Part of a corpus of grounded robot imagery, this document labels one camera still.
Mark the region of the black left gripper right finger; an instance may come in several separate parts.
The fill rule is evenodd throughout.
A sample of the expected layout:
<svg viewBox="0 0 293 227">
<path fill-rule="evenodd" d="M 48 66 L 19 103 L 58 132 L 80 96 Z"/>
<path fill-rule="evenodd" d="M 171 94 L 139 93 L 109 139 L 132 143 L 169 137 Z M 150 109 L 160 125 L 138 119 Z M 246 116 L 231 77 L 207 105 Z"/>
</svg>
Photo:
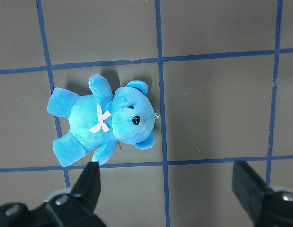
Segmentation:
<svg viewBox="0 0 293 227">
<path fill-rule="evenodd" d="M 293 192 L 269 186 L 246 161 L 235 161 L 232 190 L 255 227 L 293 227 Z"/>
</svg>

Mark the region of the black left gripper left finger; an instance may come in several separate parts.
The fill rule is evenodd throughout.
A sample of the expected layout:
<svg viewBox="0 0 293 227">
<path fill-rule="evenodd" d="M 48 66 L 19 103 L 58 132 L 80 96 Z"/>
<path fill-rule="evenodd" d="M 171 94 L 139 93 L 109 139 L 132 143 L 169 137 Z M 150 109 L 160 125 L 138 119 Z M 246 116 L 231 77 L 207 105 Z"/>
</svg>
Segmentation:
<svg viewBox="0 0 293 227">
<path fill-rule="evenodd" d="M 98 162 L 89 162 L 70 192 L 55 193 L 29 210 L 15 202 L 0 206 L 0 227 L 105 227 L 94 214 L 101 192 Z"/>
</svg>

